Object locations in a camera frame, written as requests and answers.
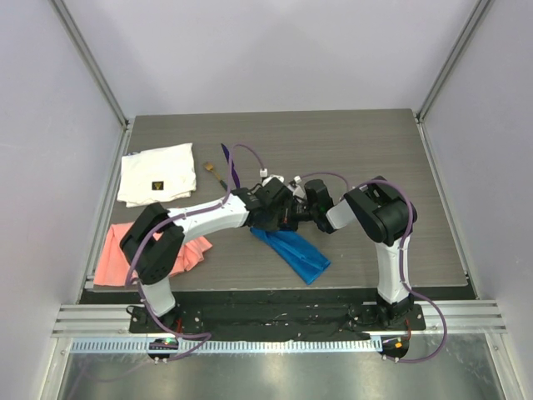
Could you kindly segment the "green handled gold fork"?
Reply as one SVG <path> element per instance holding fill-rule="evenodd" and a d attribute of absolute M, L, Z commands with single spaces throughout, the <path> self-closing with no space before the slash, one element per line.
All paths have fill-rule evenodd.
<path fill-rule="evenodd" d="M 227 190 L 226 182 L 211 162 L 203 163 L 203 167 L 218 181 L 224 190 Z"/>

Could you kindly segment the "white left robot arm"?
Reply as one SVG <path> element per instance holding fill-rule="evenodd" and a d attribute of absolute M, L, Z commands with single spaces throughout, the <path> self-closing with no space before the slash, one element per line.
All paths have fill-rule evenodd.
<path fill-rule="evenodd" d="M 252 189 L 232 189 L 220 199 L 193 207 L 165 208 L 159 202 L 145 207 L 119 247 L 129 264 L 126 285 L 137 284 L 150 310 L 148 322 L 161 333 L 176 326 L 177 300 L 169 279 L 183 245 L 226 229 L 277 231 L 293 200 L 292 191 L 274 177 Z"/>

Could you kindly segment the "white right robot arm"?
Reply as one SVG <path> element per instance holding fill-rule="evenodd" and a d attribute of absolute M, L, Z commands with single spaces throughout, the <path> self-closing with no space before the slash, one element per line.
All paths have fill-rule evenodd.
<path fill-rule="evenodd" d="M 358 222 L 376 246 L 378 285 L 376 323 L 397 328 L 414 307 L 409 285 L 407 251 L 417 211 L 399 187 L 383 176 L 346 192 L 335 204 L 321 179 L 304 184 L 306 212 L 324 233 L 332 234 Z"/>

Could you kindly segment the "blue cloth napkin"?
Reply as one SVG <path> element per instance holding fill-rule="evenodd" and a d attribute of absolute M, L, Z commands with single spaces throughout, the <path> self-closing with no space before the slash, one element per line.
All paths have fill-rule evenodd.
<path fill-rule="evenodd" d="M 250 232 L 272 248 L 306 285 L 314 283 L 331 265 L 326 256 L 297 232 L 267 232 L 254 227 Z"/>

